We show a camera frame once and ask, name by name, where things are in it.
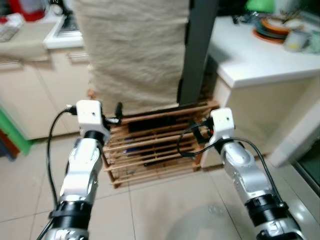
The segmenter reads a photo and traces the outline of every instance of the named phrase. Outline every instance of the plate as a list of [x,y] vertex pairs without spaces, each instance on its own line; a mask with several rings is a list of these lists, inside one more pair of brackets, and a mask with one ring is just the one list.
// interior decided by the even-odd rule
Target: plate
[[278,28],[285,28],[285,29],[301,29],[304,26],[304,23],[301,19],[294,18],[291,20],[286,21],[285,23],[282,22],[281,19],[277,18],[267,18],[267,22],[275,27]]
[[270,23],[270,20],[267,18],[264,18],[261,20],[261,24],[271,33],[279,34],[279,35],[288,35],[289,32],[291,31],[291,28],[284,27],[282,23],[281,23],[282,26],[279,26],[280,20],[277,22],[278,23],[277,25],[274,25],[274,23],[275,23],[274,21],[271,21]]
[[257,22],[255,26],[256,26],[257,33],[264,35],[266,37],[273,38],[273,39],[282,39],[282,40],[285,40],[287,37],[287,34],[276,34],[274,32],[269,32],[268,29],[264,27],[260,22]]
[[262,39],[264,41],[267,41],[269,43],[283,44],[285,42],[284,39],[276,39],[276,38],[264,36],[264,35],[258,33],[256,28],[254,28],[252,32],[257,38]]

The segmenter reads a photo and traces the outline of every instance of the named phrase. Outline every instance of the green panel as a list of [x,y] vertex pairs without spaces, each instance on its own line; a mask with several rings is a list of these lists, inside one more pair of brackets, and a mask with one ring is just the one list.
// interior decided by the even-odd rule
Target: green panel
[[274,0],[249,0],[245,5],[252,12],[273,13],[275,11]]
[[299,160],[299,164],[320,186],[320,140]]
[[10,122],[5,113],[0,109],[0,129],[16,145],[16,147],[27,155],[30,151],[32,142],[24,138],[17,128]]

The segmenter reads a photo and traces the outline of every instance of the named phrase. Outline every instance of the stacked plates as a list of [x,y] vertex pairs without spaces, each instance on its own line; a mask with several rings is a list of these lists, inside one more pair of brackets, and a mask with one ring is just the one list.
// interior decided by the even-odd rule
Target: stacked plates
[[282,23],[280,20],[274,18],[264,18],[257,22],[253,29],[253,34],[262,40],[283,44],[292,29],[301,28],[301,22],[300,24],[295,24],[291,27],[290,25],[292,25],[292,23],[289,21],[287,23]]

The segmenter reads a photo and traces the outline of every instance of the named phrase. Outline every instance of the tile floor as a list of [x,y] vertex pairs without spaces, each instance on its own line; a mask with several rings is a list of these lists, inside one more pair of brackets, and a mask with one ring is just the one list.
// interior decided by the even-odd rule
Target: tile floor
[[[60,189],[75,137],[52,142],[52,172]],[[306,208],[271,168],[282,197],[309,240],[318,240],[318,209]],[[45,143],[15,162],[0,158],[0,233],[4,240],[35,240],[52,208]],[[223,169],[195,172],[113,189],[105,172],[90,221],[91,240],[253,240],[254,228]]]

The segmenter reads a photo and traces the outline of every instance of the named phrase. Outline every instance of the wooden slat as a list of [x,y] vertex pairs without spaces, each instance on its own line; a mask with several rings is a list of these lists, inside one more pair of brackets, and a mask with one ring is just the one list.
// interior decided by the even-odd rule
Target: wooden slat
[[156,118],[161,118],[161,117],[166,117],[166,116],[175,116],[175,115],[194,113],[197,111],[206,110],[208,108],[218,108],[218,107],[219,107],[219,104],[217,101],[210,101],[210,102],[208,102],[207,105],[204,105],[204,106],[196,106],[196,107],[190,107],[190,108],[169,111],[169,112],[162,112],[162,113],[155,113],[155,114],[144,115],[144,116],[123,118],[122,124],[127,124],[127,123],[131,123],[131,122],[142,121],[142,120],[148,120],[148,119],[156,119]]
[[[194,134],[192,132],[190,132],[190,133],[186,133],[184,135],[184,138],[190,138],[193,136],[194,136]],[[180,137],[180,135],[167,136],[167,137],[158,138],[158,139],[151,139],[151,140],[147,140],[147,141],[134,142],[134,143],[125,144],[125,145],[121,145],[121,146],[107,147],[106,149],[107,149],[107,151],[133,149],[133,148],[147,146],[147,145],[151,145],[151,144],[159,144],[159,143],[165,143],[165,142],[169,142],[169,141],[178,140],[179,137]]]
[[[194,147],[192,146],[188,146],[188,147],[182,147],[180,150],[181,151],[189,151],[194,149]],[[143,159],[149,159],[149,158],[157,158],[159,156],[162,155],[167,155],[167,154],[172,154],[172,153],[178,153],[177,149],[172,149],[172,150],[168,150],[168,151],[162,151],[162,152],[154,152],[152,154],[148,154],[148,155],[144,155],[144,156],[136,156],[136,157],[128,157],[128,158],[111,158],[110,161],[113,163],[123,163],[123,162],[133,162],[133,161],[141,161]]]
[[133,139],[126,139],[126,140],[122,140],[122,141],[118,141],[118,142],[111,142],[111,143],[108,144],[108,146],[114,147],[114,146],[118,146],[118,145],[122,145],[122,144],[142,142],[142,141],[146,141],[146,140],[150,140],[150,139],[159,139],[159,138],[172,136],[172,135],[180,135],[181,132],[182,132],[181,130],[179,130],[179,131],[170,131],[170,132],[154,134],[154,135],[150,135],[150,136],[142,136],[142,137],[137,137],[137,138],[133,138]]
[[168,160],[165,162],[160,162],[160,163],[156,163],[155,165],[153,165],[152,169],[150,168],[146,168],[145,166],[140,166],[140,168],[136,168],[136,171],[134,173],[127,173],[124,175],[120,175],[117,179],[126,179],[129,177],[135,177],[135,176],[141,176],[141,175],[145,175],[146,173],[151,173],[151,172],[161,172],[162,169],[174,169],[177,168],[178,166],[181,165],[186,165],[186,164],[194,164],[194,160],[192,160],[191,158],[188,158],[186,161],[182,162],[182,163],[177,163],[178,160],[181,160],[181,158],[176,158],[176,159],[172,159],[172,160]]
[[112,170],[116,170],[116,169],[127,168],[127,167],[137,166],[137,165],[143,165],[143,164],[148,164],[148,163],[152,163],[152,162],[158,162],[161,160],[173,159],[173,158],[178,158],[178,157],[181,157],[180,153],[172,154],[169,156],[161,156],[161,157],[157,157],[157,158],[150,159],[150,160],[133,162],[133,163],[124,164],[124,165],[120,165],[120,166],[110,166],[110,167],[107,167],[105,169],[105,171],[112,171]]
[[169,170],[165,170],[165,167],[164,167],[164,169],[161,170],[161,172],[163,172],[162,174],[159,174],[157,172],[153,172],[153,173],[145,174],[142,176],[130,177],[129,179],[124,179],[124,180],[117,179],[112,184],[118,185],[118,184],[126,183],[129,181],[136,181],[136,180],[140,180],[140,179],[144,179],[144,178],[150,178],[150,177],[155,177],[155,176],[159,176],[159,175],[170,174],[170,173],[179,172],[182,170],[192,169],[195,167],[200,167],[200,166],[189,163],[187,166],[181,166],[181,167],[176,166],[176,168],[169,169]]
[[[104,162],[104,165],[108,168],[110,165],[108,164],[107,162],[107,159],[106,159],[106,156],[104,154],[102,154],[102,161]],[[113,183],[115,181],[115,177],[114,175],[112,174],[111,171],[108,171],[108,176],[110,178],[110,181]]]
[[182,116],[176,116],[175,119],[177,122],[182,122],[182,121],[189,121],[192,118],[192,116],[190,114],[187,114],[186,116],[182,115]]
[[[188,145],[188,144],[192,144],[194,143],[195,140],[191,140],[191,141],[182,141],[180,143],[180,146],[184,146],[184,145]],[[148,149],[142,149],[142,150],[137,150],[137,151],[130,151],[130,152],[119,152],[119,153],[114,153],[114,154],[109,154],[111,158],[116,158],[116,157],[120,157],[123,155],[126,156],[130,156],[130,155],[136,155],[136,154],[143,154],[143,153],[147,153],[147,152],[151,152],[151,151],[158,151],[161,149],[169,149],[169,148],[173,148],[173,147],[177,147],[177,143],[173,143],[173,144],[169,144],[169,145],[165,145],[165,146],[156,146],[154,147],[154,145],[151,145],[150,148]]]
[[128,126],[127,125],[120,125],[120,126],[113,126],[110,129],[111,131],[111,135],[118,133],[118,132],[122,132],[122,131],[128,131]]
[[188,126],[189,126],[189,124],[187,122],[184,122],[184,123],[179,123],[179,124],[170,125],[170,126],[163,126],[163,127],[157,127],[157,128],[143,130],[143,131],[136,131],[136,132],[132,132],[132,133],[123,133],[122,135],[116,135],[116,136],[113,135],[111,137],[111,140],[116,140],[116,139],[121,139],[121,138],[139,137],[139,136],[143,136],[143,135],[147,135],[147,134],[157,133],[160,131],[170,131],[170,130],[180,129],[180,128],[184,128],[184,127],[188,127]]

